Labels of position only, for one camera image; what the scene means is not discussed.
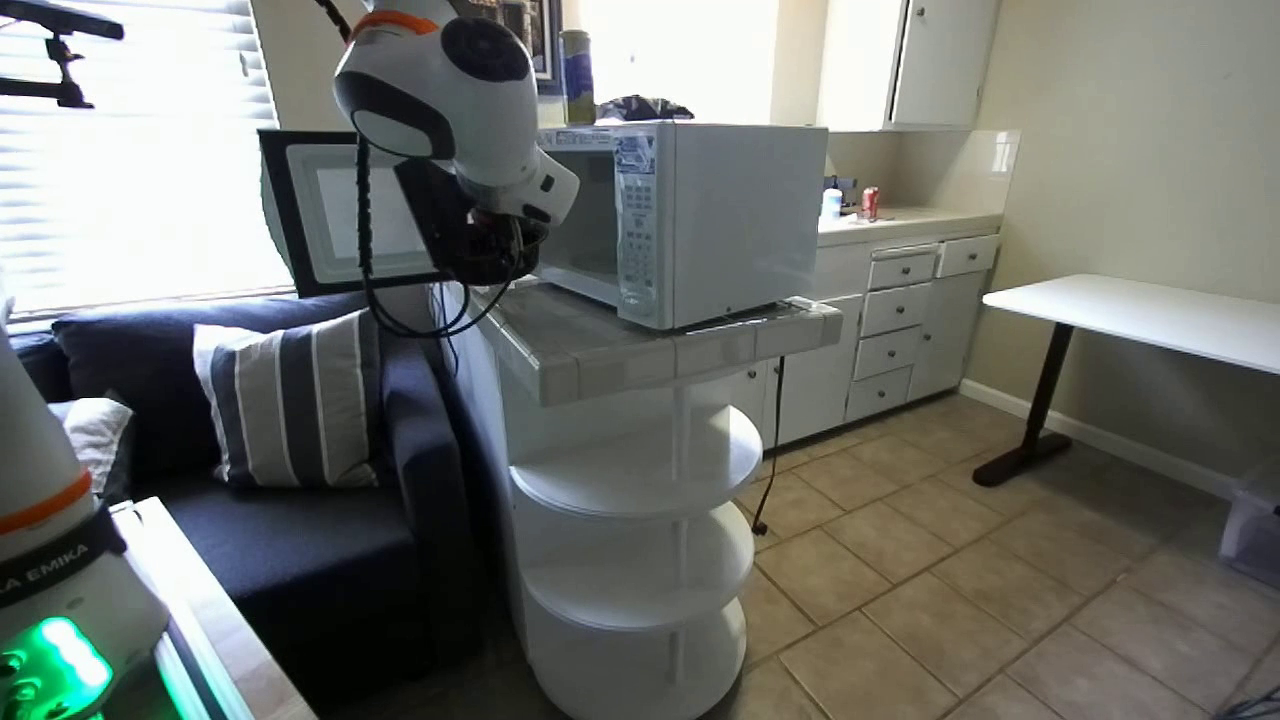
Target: baseboard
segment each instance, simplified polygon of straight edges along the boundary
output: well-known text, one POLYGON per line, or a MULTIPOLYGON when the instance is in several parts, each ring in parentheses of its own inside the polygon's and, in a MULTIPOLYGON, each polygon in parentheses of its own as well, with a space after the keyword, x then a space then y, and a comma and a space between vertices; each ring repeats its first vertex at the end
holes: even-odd
MULTIPOLYGON (((993 383, 978 383, 978 382, 964 382, 959 395, 974 395, 974 400, 993 404, 993 407, 1012 413, 1012 417, 1027 417, 1027 407, 1032 407, 1027 400, 995 393, 993 383)), ((1090 444, 1090 448, 1122 458, 1122 459, 1130 459, 1137 468, 1148 468, 1148 473, 1173 476, 1180 486, 1193 486, 1193 488, 1202 488, 1207 495, 1232 502, 1238 476, 1223 476, 1218 468, 1193 465, 1183 458, 1168 458, 1162 448, 1137 444, 1137 440, 1105 433, 1096 424, 1081 424, 1075 417, 1065 417, 1065 413, 1049 413, 1045 424, 1052 433, 1065 433, 1065 437, 1090 444)))

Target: window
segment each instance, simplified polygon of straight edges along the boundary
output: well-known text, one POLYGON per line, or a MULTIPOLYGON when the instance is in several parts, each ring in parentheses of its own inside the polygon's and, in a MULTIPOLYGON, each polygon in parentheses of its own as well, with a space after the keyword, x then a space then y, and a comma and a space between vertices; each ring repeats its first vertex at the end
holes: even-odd
MULTIPOLYGON (((20 315, 289 293, 260 208, 278 123, 249 0, 61 0, 124 25, 69 35, 96 109, 0 96, 0 269, 20 315)), ((57 79, 40 25, 0 19, 0 78, 57 79)))

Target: tile floor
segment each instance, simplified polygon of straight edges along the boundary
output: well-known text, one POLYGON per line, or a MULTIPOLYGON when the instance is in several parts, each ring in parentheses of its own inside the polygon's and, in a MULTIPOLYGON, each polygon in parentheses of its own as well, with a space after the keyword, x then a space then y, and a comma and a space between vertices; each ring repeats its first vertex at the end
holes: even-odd
MULTIPOLYGON (((1218 718, 1280 683, 1280 592, 1223 502, 1093 448, 978 488, 1022 419, 947 395, 777 458, 750 667, 711 720, 1218 718)), ((496 623, 474 667, 340 718, 556 720, 496 623)))

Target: white microwave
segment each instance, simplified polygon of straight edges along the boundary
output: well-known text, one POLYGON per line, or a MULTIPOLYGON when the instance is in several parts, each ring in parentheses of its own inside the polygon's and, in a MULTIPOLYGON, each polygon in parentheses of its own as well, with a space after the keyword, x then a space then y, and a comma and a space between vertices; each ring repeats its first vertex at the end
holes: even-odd
POLYGON ((540 280, 655 332, 812 293, 823 128, 595 123, 540 145, 580 178, 540 280))

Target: sofa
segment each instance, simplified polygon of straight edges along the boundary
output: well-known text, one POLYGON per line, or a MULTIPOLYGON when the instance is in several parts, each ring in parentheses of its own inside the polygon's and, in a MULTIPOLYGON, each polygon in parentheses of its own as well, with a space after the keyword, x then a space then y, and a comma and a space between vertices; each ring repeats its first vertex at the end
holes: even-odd
POLYGON ((124 480, 161 495, 317 713, 480 653, 484 552, 429 350, 381 332, 371 488, 238 488, 193 369, 195 326, 280 332, 356 311, 354 295, 99 310, 16 332, 45 400, 127 404, 124 480))

